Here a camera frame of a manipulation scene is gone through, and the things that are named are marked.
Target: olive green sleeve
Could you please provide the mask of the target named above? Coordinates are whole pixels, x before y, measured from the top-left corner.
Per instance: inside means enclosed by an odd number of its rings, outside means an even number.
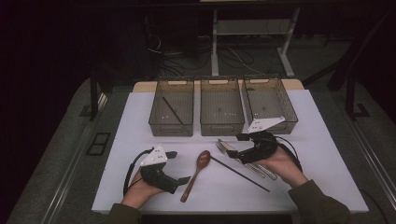
[[[289,195],[300,212],[301,224],[351,223],[349,209],[323,194],[313,180],[291,189]]]
[[[121,203],[113,204],[104,224],[138,224],[141,222],[139,210]]]

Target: brown spoon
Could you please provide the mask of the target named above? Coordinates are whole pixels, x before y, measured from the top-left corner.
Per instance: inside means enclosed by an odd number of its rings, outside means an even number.
[[[210,152],[208,150],[205,150],[199,154],[197,158],[197,169],[195,170],[195,174],[192,177],[189,185],[187,186],[186,190],[184,190],[183,195],[180,198],[181,202],[186,202],[187,198],[190,195],[190,191],[192,189],[192,185],[194,185],[195,178],[197,177],[198,173],[202,171],[210,162]]]

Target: transparent plastic bin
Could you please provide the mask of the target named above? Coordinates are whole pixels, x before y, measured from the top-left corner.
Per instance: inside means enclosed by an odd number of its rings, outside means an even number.
[[[244,124],[237,77],[201,77],[201,135],[233,136]]]
[[[285,87],[280,78],[264,75],[244,76],[242,96],[247,121],[284,117],[285,121],[267,129],[273,134],[291,133],[298,122]]]
[[[193,77],[160,77],[148,124],[154,136],[192,136]]]

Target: white desk leg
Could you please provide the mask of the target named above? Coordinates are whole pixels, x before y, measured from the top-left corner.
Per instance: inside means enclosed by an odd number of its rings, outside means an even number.
[[[285,71],[286,71],[286,76],[288,76],[288,77],[294,77],[294,72],[291,69],[291,65],[289,63],[288,56],[286,56],[286,52],[288,51],[289,43],[293,36],[294,27],[296,25],[299,13],[300,13],[299,7],[295,8],[293,10],[293,14],[292,14],[291,20],[289,22],[288,31],[286,33],[285,43],[283,44],[282,48],[277,49],[277,53],[279,54],[280,61],[282,61],[283,67],[285,68]]]
[[[212,76],[219,75],[219,61],[218,61],[218,11],[213,12],[213,38],[212,38]]]

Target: person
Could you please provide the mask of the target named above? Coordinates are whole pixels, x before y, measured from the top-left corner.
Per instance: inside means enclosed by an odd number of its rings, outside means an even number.
[[[281,147],[278,147],[270,158],[255,163],[267,167],[291,186],[289,195],[297,205],[301,224],[351,223],[348,208],[323,194],[315,181],[308,180]],[[134,184],[128,189],[120,203],[113,204],[105,224],[141,223],[138,209],[151,197],[162,193],[163,190],[157,189],[143,180],[139,181],[140,178],[141,174],[137,172],[132,181]]]

